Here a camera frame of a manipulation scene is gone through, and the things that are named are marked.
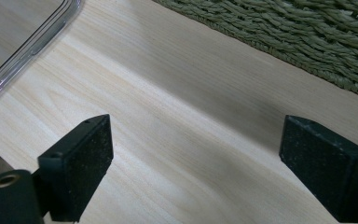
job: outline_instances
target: clear plastic lid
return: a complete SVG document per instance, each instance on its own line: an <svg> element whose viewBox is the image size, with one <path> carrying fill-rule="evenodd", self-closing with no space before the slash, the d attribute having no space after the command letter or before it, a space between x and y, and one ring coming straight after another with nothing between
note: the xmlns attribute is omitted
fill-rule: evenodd
<svg viewBox="0 0 358 224"><path fill-rule="evenodd" d="M0 90L79 7L80 0L0 0Z"/></svg>

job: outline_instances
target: woven strand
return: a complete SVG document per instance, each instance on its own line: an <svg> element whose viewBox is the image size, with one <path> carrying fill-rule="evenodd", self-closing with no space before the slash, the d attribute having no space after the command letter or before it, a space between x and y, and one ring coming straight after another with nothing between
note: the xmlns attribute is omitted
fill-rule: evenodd
<svg viewBox="0 0 358 224"><path fill-rule="evenodd" d="M358 94L358 1L154 1Z"/></svg>

